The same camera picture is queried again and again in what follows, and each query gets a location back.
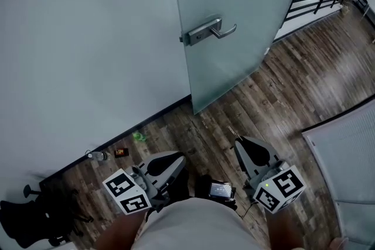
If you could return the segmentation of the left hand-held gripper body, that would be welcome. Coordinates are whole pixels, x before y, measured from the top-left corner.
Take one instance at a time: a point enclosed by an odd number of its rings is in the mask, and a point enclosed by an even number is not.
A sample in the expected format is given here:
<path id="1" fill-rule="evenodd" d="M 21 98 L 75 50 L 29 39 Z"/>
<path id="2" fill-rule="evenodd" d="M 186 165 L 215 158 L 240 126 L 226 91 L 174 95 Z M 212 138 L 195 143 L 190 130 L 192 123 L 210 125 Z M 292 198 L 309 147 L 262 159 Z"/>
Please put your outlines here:
<path id="1" fill-rule="evenodd" d="M 168 183 L 151 176 L 144 167 L 119 169 L 103 181 L 103 186 L 126 215 L 151 208 L 159 211 L 170 202 Z"/>

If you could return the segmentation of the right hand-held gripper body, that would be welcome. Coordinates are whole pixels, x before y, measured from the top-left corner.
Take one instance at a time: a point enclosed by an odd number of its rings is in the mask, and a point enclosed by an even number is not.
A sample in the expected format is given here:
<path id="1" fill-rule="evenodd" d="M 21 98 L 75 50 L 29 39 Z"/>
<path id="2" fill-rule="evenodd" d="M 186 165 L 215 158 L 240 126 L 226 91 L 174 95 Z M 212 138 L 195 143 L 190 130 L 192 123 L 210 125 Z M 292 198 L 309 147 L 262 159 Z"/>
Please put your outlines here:
<path id="1" fill-rule="evenodd" d="M 295 165 L 279 161 L 258 183 L 250 199 L 263 206 L 271 214 L 294 202 L 305 190 L 305 181 Z"/>

